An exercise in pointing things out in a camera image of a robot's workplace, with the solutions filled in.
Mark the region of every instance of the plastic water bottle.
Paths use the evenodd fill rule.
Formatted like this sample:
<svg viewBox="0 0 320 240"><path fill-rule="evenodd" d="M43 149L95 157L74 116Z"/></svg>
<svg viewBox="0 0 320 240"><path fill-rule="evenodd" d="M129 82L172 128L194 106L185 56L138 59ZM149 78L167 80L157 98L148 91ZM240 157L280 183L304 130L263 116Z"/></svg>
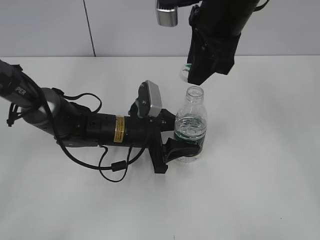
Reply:
<svg viewBox="0 0 320 240"><path fill-rule="evenodd" d="M207 131L207 110L204 106L204 90L191 86L186 91L185 103L175 117L174 138L189 144L198 144L200 151L196 155L177 158L178 161L190 163L199 158Z"/></svg>

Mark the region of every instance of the white wall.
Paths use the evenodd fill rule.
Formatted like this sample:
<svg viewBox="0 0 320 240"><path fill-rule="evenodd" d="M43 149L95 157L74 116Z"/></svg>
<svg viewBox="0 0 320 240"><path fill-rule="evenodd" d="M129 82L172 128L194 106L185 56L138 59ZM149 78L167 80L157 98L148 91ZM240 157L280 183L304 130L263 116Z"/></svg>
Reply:
<svg viewBox="0 0 320 240"><path fill-rule="evenodd" d="M188 54L190 7L166 28L155 0L85 1L97 56ZM319 13L319 0L271 0L245 26L237 55L320 55ZM93 54L83 0L1 0L0 22L0 56Z"/></svg>
<svg viewBox="0 0 320 240"><path fill-rule="evenodd" d="M92 56L81 0L0 0L0 56Z"/></svg>

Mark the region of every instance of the black wire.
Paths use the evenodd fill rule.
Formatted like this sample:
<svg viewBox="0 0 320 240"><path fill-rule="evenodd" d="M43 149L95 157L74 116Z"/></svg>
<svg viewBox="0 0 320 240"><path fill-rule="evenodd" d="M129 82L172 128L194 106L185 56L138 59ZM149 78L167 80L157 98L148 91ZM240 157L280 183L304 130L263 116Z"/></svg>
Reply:
<svg viewBox="0 0 320 240"><path fill-rule="evenodd" d="M48 121L50 122L51 124L51 127L52 127L52 130L53 130L53 134L54 134L54 137L57 141L57 143L59 144L60 148L62 149L62 151L64 152L65 155L67 155L72 161L74 161L76 164L79 164L85 168L88 168L88 169L93 169L93 170L112 170L111 166L105 166L105 167L98 167L98 166L95 166L95 165L91 165L91 164L88 164L88 163L85 163L83 161L80 161L78 160L77 158L75 158L66 148L65 144L63 143L62 139L60 138L59 136L59 133L58 133L58 130L56 128L56 125L55 125L55 120L54 120L54 117L52 115L52 112L48 106L48 102L46 100L46 97L43 93L43 91L41 90L41 88L30 78L28 77L26 74L25 75L25 78L27 80L27 82L36 90L36 92L38 93L39 97L40 97L40 100L41 100L41 103L42 103L42 106L45 110L45 113L47 115L47 118L48 118Z"/></svg>
<svg viewBox="0 0 320 240"><path fill-rule="evenodd" d="M53 130L53 134L54 134L54 137L57 141L57 143L59 144L60 148L62 149L62 151L64 152L65 155L67 155L73 162L75 162L76 164L79 164L85 168L88 168L88 169L93 169L93 170L99 170L99 171L105 171L105 170L112 170L112 167L111 166L95 166L95 165L91 165L91 164L88 164L88 163L85 163L83 161L80 161L78 160L77 158L75 158L66 148L64 142L62 141L62 139L60 138L60 135L58 133L58 130L56 128L56 125L55 125L55 120L54 120L54 117L52 115L52 112L49 108L49 105L48 105L48 102L46 100L46 97L43 93L43 91L41 90L41 88L31 79L29 78L26 74L25 75L25 78L27 80L27 82L36 90L36 92L38 93L39 97L40 97L40 102L42 103L43 105L43 108L46 112L46 115L47 115L47 118L48 118L48 121L50 122L51 124L51 127L52 127L52 130ZM144 150L146 149L147 147L147 143L148 143L148 138L149 138L149 131L148 131L148 126L147 126L147 131L146 131L146 138L145 138L145 141L144 141L144 144L141 148L141 150L139 151L139 153L132 159L129 161L129 157L130 157L130 153L131 153L131 150L132 150L132 146L130 147L129 149L129 153L128 153L128 158L127 158L127 164L126 164L126 172L125 174L127 173L127 170L128 170L128 165L134 163L141 155L142 153L144 152ZM106 150L101 159L103 159L105 157L105 155L107 154L107 151Z"/></svg>
<svg viewBox="0 0 320 240"><path fill-rule="evenodd" d="M101 174L101 176L104 178L104 179L106 179L106 180L108 180L108 181L110 181L110 182L112 182L112 183L119 183L119 182L121 182L124 178L125 178L125 176L127 175L127 171L128 171L128 166L129 166L129 158L130 158L130 154L131 154L131 151L132 151L132 146L130 146L129 147L129 151L128 151L128 155L127 155L127 157L126 157L126 164L125 164L125 170L124 170L124 173L123 173L123 176L119 179L119 180L113 180L113 179L110 179L110 178L107 178L105 175L104 175L104 173L102 172L102 168L101 168L101 163L102 163L102 160L104 159L104 157L105 157L105 155L107 154L107 152L108 152L108 148L106 147L106 146L100 146L101 148L104 148L104 153L102 154L102 156L101 156L101 158L100 158L100 161L99 161L99 172L100 172L100 174Z"/></svg>
<svg viewBox="0 0 320 240"><path fill-rule="evenodd" d="M258 12L260 10L262 10L268 3L269 3L270 0L266 0L266 2L260 6L257 6L255 9L254 9L254 12Z"/></svg>

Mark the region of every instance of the white tabletop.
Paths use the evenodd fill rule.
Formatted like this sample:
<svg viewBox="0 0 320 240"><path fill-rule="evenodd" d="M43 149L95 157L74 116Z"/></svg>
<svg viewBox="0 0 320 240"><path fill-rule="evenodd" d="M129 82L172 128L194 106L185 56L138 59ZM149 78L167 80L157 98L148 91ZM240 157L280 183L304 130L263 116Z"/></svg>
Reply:
<svg viewBox="0 0 320 240"><path fill-rule="evenodd" d="M179 77L184 57L2 60L21 64L41 87L95 93L101 112L115 115L126 115L145 80L159 85L172 113L189 86ZM23 120L7 127L9 102L0 100L0 239L320 239L320 56L237 57L228 76L202 87L201 159L154 174L145 151L120 183L73 163ZM79 103L98 105L89 96ZM104 165L127 150L110 147ZM103 151L71 152L96 165Z"/></svg>

